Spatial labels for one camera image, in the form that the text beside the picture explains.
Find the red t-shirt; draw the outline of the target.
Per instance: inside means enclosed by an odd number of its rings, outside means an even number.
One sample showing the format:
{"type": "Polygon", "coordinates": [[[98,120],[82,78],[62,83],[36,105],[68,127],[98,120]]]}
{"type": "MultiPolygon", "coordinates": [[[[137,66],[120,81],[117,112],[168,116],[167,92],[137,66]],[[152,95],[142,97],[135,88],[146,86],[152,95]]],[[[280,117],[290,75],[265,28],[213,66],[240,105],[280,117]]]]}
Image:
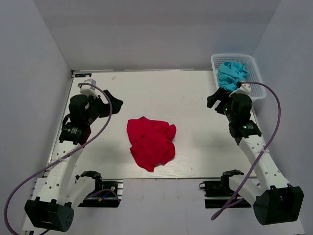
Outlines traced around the red t-shirt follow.
{"type": "Polygon", "coordinates": [[[130,152],[136,164],[153,172],[158,165],[165,165],[176,155],[173,139],[177,128],[174,124],[146,117],[130,119],[127,134],[131,143],[130,152]]]}

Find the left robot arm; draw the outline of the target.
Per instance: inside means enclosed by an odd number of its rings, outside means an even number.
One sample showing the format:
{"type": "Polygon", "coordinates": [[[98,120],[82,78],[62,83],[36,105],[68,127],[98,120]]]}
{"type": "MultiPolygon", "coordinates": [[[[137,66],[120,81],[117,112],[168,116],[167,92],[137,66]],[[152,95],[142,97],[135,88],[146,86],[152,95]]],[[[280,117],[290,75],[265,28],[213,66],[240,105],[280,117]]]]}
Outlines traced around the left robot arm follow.
{"type": "Polygon", "coordinates": [[[61,150],[70,156],[56,161],[36,198],[27,200],[24,209],[34,227],[67,232],[73,222],[74,209],[85,199],[103,192],[101,174],[91,170],[77,175],[75,184],[68,186],[91,134],[91,124],[97,118],[117,114],[123,105],[123,101],[109,91],[103,92],[109,103],[104,103],[94,91],[70,98],[69,113],[63,119],[59,136],[61,150]]]}

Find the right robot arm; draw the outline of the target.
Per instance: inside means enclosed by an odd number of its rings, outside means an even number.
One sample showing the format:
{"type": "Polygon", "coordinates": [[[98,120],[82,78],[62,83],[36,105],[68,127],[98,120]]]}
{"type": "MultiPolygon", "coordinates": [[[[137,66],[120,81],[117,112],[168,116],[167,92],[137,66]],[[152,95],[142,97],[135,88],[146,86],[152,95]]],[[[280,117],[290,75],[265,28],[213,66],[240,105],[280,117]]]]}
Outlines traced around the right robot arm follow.
{"type": "Polygon", "coordinates": [[[243,172],[230,170],[225,171],[219,181],[207,185],[206,195],[242,197],[252,206],[261,225],[296,221],[304,193],[289,183],[265,150],[262,133],[251,120],[251,98],[218,88],[207,98],[207,107],[212,108],[216,101],[220,103],[215,111],[227,117],[229,132],[249,160],[259,185],[243,172]]]}

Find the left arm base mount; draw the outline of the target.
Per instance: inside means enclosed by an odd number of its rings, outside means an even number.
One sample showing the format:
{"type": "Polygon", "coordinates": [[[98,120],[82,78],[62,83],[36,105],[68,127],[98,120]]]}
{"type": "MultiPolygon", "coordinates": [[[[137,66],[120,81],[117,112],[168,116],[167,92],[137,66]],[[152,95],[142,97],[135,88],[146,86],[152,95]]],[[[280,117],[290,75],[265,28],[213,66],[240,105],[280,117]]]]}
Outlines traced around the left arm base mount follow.
{"type": "Polygon", "coordinates": [[[123,180],[103,180],[103,189],[110,189],[110,191],[103,191],[93,197],[85,199],[79,208],[118,208],[122,199],[123,180]]]}

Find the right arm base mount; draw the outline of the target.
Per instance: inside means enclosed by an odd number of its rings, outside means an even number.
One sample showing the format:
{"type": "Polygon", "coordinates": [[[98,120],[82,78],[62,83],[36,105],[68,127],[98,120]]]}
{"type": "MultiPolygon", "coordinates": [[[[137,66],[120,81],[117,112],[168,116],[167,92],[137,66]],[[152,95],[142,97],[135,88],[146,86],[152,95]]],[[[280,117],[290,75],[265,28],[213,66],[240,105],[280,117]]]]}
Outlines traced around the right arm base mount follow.
{"type": "MultiPolygon", "coordinates": [[[[199,184],[199,189],[204,191],[204,203],[206,209],[221,209],[233,194],[232,190],[225,190],[220,180],[203,181],[199,184]]],[[[232,200],[229,208],[251,208],[251,205],[242,197],[236,196],[232,200]]]]}

